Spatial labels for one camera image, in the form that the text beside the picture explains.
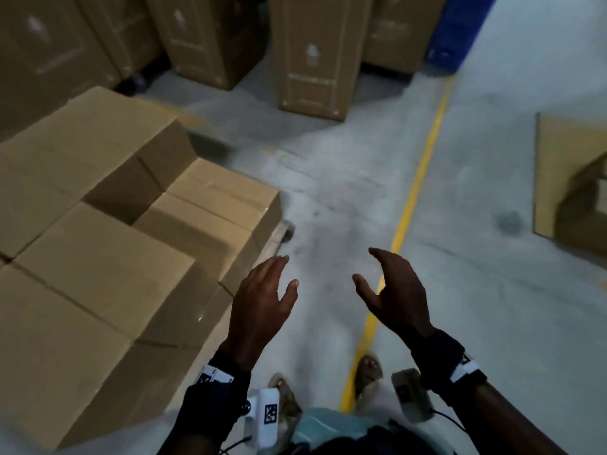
gray floor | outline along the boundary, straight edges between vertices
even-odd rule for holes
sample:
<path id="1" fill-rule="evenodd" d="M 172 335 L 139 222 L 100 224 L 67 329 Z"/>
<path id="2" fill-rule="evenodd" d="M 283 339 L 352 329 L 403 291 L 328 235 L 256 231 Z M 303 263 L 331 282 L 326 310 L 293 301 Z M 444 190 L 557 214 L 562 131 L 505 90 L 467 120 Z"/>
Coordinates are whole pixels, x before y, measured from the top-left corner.
<path id="1" fill-rule="evenodd" d="M 607 121 L 606 18 L 607 0 L 498 0 L 457 75 L 402 248 L 435 324 L 578 454 L 607 445 L 607 271 L 532 234 L 534 114 Z M 281 371 L 302 406 L 337 407 L 366 315 L 350 277 L 379 280 L 366 249 L 391 244 L 443 85 L 423 74 L 408 87 L 362 75 L 343 124 L 277 110 L 268 58 L 230 93 L 172 73 L 149 90 L 225 143 L 209 159 L 281 188 L 296 224 L 281 252 L 291 255 L 285 281 L 300 279 L 299 301 L 253 386 Z M 384 328 L 375 351 L 387 373 L 412 364 Z M 66 452 L 154 453 L 173 418 Z M 435 424 L 458 453 L 475 453 L 449 422 Z M 7 431 L 0 448 L 37 452 Z"/>

wire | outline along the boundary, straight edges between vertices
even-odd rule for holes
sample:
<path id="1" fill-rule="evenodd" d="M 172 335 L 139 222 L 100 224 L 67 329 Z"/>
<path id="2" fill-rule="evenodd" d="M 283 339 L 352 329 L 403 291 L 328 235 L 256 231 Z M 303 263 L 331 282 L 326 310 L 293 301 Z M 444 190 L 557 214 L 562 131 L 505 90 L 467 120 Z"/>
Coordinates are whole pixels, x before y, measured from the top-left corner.
<path id="1" fill-rule="evenodd" d="M 430 412 L 432 412 L 433 414 L 436 414 L 436 415 L 440 415 L 441 417 L 445 417 L 447 420 L 451 420 L 455 426 L 457 426 L 459 429 L 461 429 L 462 431 L 464 431 L 464 433 L 468 434 L 468 431 L 466 431 L 462 425 L 460 425 L 458 422 L 456 422 L 455 420 L 453 420 L 447 414 L 444 414 L 444 413 L 439 412 L 438 410 L 434 410 L 434 409 L 431 409 Z"/>
<path id="2" fill-rule="evenodd" d="M 234 447 L 236 447 L 237 445 L 240 445 L 240 444 L 242 444 L 243 442 L 247 442 L 247 441 L 249 441 L 249 440 L 251 440 L 251 436 L 244 437 L 244 438 L 240 439 L 238 442 L 236 442 L 235 444 L 232 444 L 231 446 L 229 446 L 229 447 L 227 447 L 227 448 L 223 448 L 223 449 L 221 449 L 221 450 L 219 451 L 219 454 L 218 454 L 218 455 L 222 455 L 223 453 L 228 453 L 228 450 L 233 449 L 233 448 L 234 448 Z"/>

blue bin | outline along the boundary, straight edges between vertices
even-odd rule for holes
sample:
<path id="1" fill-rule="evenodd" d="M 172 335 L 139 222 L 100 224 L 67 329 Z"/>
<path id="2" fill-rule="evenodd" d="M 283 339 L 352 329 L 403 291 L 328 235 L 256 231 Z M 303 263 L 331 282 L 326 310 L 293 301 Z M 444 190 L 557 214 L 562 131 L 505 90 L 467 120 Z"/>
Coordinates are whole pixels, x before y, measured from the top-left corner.
<path id="1" fill-rule="evenodd" d="M 426 63 L 455 73 L 466 59 L 495 0 L 447 0 Z"/>

black wristband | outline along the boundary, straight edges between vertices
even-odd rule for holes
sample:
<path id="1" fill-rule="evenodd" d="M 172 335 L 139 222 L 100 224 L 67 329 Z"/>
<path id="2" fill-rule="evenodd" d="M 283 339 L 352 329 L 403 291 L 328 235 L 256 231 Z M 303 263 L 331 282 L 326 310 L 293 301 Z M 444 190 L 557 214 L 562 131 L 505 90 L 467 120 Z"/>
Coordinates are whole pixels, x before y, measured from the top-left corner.
<path id="1" fill-rule="evenodd" d="M 243 372 L 231 354 L 217 351 L 209 366 L 231 380 L 217 381 L 203 373 L 186 390 L 174 430 L 225 441 L 247 402 L 251 373 Z"/>
<path id="2" fill-rule="evenodd" d="M 475 363 L 465 348 L 443 331 L 416 342 L 411 356 L 420 368 L 424 387 L 438 394 L 449 406 L 467 389 L 487 381 L 478 367 L 470 367 Z"/>

person's left hand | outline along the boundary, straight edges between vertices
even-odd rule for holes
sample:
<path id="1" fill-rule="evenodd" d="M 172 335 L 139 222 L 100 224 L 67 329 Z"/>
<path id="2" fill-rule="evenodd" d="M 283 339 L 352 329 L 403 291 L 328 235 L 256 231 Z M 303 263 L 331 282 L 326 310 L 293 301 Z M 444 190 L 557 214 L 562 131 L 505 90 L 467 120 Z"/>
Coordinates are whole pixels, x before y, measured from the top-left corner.
<path id="1" fill-rule="evenodd" d="M 229 352 L 244 371 L 252 370 L 297 300 L 297 280 L 289 282 L 283 298 L 278 299 L 278 284 L 287 262 L 288 256 L 271 257 L 256 266 L 234 296 L 228 337 L 219 348 Z"/>

